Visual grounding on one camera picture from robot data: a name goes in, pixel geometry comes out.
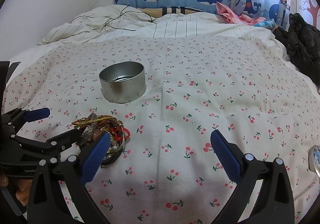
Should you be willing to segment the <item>person's left hand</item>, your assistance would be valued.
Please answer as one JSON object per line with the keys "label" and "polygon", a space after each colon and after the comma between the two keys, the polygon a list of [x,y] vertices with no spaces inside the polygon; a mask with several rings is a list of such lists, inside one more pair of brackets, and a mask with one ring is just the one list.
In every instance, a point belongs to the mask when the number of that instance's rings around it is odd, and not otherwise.
{"label": "person's left hand", "polygon": [[[32,185],[32,180],[18,180],[16,198],[23,206],[26,206],[29,201],[29,193]],[[4,175],[0,175],[0,186],[7,187],[9,184],[8,178]]]}

